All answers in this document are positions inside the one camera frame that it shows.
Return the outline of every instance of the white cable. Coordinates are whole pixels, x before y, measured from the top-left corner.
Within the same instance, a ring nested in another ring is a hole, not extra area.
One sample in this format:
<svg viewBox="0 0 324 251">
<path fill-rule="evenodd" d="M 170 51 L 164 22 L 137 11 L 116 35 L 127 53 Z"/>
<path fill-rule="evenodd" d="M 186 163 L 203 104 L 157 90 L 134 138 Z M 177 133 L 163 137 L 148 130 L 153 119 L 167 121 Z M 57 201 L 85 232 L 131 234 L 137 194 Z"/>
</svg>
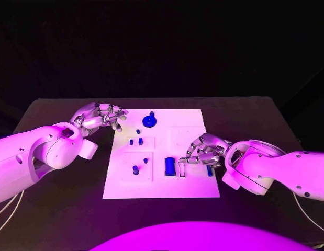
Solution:
<svg viewBox="0 0 324 251">
<path fill-rule="evenodd" d="M 17 198 L 17 196 L 20 195 L 20 193 L 14 196 L 14 198 L 12 198 L 12 200 L 9 201 L 9 203 L 5 205 L 5 207 L 2 208 L 2 210 L 0 210 L 0 213 L 5 211 L 5 209 L 9 207 L 9 205 L 12 204 L 12 202 L 14 202 L 14 200 L 15 200 L 15 198 Z"/>
<path fill-rule="evenodd" d="M 297 196 L 296 196 L 296 194 L 294 194 L 294 197 L 296 197 L 296 201 L 297 201 L 297 203 L 299 203 L 299 206 L 300 206 L 300 210 L 303 211 L 303 213 L 306 214 L 306 216 L 307 216 L 307 218 L 312 220 L 312 222 L 316 224 L 316 226 L 324 231 L 324 228 L 314 222 L 314 220 L 310 218 L 310 216 L 307 215 L 307 213 L 306 213 L 306 211 L 304 211 L 304 209 L 303 209 L 303 207 L 301 207 L 301 205 L 300 205 L 300 202 L 299 202 L 299 199 L 297 199 Z"/>
<path fill-rule="evenodd" d="M 15 207 L 15 209 L 14 209 L 14 212 L 12 212 L 11 215 L 9 215 L 9 219 L 7 220 L 7 222 L 4 223 L 4 225 L 0 226 L 0 230 L 2 230 L 2 228 L 5 227 L 5 225 L 8 224 L 11 218 L 12 218 L 12 216 L 14 216 L 14 214 L 15 214 L 17 208 L 20 207 L 20 204 L 21 204 L 22 195 L 24 195 L 24 191 L 22 191 L 22 193 L 21 193 L 21 198 L 20 198 L 20 201 L 18 201 L 18 203 L 17 203 L 17 207 Z"/>
</svg>

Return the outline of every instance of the blue object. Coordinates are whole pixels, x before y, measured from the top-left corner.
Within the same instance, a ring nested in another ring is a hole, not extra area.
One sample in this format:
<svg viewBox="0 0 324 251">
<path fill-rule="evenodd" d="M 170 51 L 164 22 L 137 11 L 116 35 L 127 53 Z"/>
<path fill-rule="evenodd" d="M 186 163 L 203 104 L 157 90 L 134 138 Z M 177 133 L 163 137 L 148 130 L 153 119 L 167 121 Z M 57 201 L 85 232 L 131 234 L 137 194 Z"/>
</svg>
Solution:
<svg viewBox="0 0 324 251">
<path fill-rule="evenodd" d="M 135 175 L 140 174 L 138 166 L 134 166 L 134 174 L 135 174 Z"/>
<path fill-rule="evenodd" d="M 207 166 L 207 174 L 209 174 L 210 177 L 213 176 L 213 168 L 212 168 L 212 166 Z"/>
<path fill-rule="evenodd" d="M 150 116 L 144 118 L 144 126 L 151 128 L 157 125 L 157 118 L 155 118 L 155 113 L 151 112 Z"/>
<path fill-rule="evenodd" d="M 176 158 L 166 158 L 166 176 L 176 176 Z"/>
</svg>

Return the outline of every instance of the robotic hand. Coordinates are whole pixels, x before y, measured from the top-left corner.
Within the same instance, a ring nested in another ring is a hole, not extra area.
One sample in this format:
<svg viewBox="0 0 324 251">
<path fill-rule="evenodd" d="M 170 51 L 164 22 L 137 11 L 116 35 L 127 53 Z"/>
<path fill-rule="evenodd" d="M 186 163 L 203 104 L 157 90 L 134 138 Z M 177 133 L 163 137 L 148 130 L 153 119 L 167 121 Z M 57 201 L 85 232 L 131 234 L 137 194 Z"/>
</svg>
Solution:
<svg viewBox="0 0 324 251">
<path fill-rule="evenodd" d="M 118 118 L 124 108 L 92 103 L 82 107 L 70 122 L 47 125 L 0 139 L 0 202 L 33 186 L 56 169 L 66 168 L 77 155 L 92 159 L 98 145 L 85 137 L 99 127 L 122 131 Z"/>
<path fill-rule="evenodd" d="M 225 157 L 223 182 L 265 195 L 274 180 L 299 195 L 324 201 L 324 153 L 296 151 L 285 153 L 277 146 L 258 140 L 231 141 L 205 133 L 193 142 L 181 163 L 203 163 L 220 167 Z"/>
</svg>

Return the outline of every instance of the dark gray table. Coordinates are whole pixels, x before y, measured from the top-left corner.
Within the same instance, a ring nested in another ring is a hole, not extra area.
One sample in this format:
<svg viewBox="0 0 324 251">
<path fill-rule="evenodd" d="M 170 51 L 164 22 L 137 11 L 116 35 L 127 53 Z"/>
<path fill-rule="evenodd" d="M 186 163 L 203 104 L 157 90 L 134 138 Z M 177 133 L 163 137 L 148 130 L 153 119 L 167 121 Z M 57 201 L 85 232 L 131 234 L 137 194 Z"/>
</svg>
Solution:
<svg viewBox="0 0 324 251">
<path fill-rule="evenodd" d="M 233 142 L 259 139 L 287 152 L 303 149 L 268 97 L 40 99 L 15 133 L 69 121 L 90 102 L 127 109 L 202 109 L 207 131 L 222 138 Z M 79 157 L 27 189 L 0 231 L 0 250 L 86 250 L 129 231 L 177 221 L 233 222 L 303 243 L 324 242 L 324 232 L 304 217 L 291 191 L 277 181 L 265 196 L 244 188 L 236 191 L 220 180 L 225 168 L 216 171 L 220 198 L 103 200 L 114 133 L 102 128 L 90 136 L 99 145 L 92 161 Z M 0 216 L 0 225 L 11 211 L 12 207 Z"/>
</svg>

